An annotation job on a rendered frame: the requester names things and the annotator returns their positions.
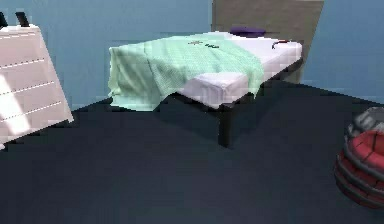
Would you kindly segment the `mint green blanket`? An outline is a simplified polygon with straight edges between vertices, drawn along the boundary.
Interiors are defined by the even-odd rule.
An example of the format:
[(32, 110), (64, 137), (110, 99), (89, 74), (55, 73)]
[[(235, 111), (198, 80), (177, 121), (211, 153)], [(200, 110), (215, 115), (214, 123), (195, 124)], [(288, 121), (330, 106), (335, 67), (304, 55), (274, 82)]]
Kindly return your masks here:
[(259, 90), (264, 75), (257, 56), (222, 35), (210, 33), (111, 47), (109, 53), (112, 104), (134, 111), (154, 110), (167, 96), (201, 74), (244, 74), (251, 93)]

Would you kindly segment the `purple pillow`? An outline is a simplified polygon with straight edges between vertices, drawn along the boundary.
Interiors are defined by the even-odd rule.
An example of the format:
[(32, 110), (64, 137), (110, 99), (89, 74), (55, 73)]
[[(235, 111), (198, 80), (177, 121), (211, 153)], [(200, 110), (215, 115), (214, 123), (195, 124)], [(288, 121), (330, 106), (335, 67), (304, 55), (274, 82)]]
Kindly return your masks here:
[(265, 35), (266, 31), (260, 28), (251, 27), (232, 27), (230, 33), (236, 36), (257, 38)]

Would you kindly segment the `white chest of drawers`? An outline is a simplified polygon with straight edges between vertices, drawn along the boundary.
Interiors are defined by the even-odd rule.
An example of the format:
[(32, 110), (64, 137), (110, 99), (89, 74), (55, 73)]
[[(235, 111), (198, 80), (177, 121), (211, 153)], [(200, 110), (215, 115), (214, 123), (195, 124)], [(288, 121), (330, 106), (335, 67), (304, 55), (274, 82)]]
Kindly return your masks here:
[(12, 140), (72, 120), (40, 28), (0, 29), (0, 150)]

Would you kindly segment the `white bed with dark frame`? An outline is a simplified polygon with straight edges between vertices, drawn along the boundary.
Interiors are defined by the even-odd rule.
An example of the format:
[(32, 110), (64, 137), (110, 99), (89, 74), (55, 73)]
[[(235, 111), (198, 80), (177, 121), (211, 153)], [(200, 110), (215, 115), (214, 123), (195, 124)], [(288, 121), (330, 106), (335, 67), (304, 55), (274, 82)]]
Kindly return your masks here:
[[(324, 0), (212, 0), (212, 25), (206, 33), (222, 35), (257, 56), (264, 69), (259, 90), (248, 91), (247, 77), (224, 72), (221, 77), (201, 74), (175, 93), (188, 102), (215, 112), (219, 119), (218, 142), (228, 146), (234, 108), (256, 97), (264, 83), (299, 76), (309, 51)], [(232, 27), (260, 28), (257, 38), (236, 36)]]

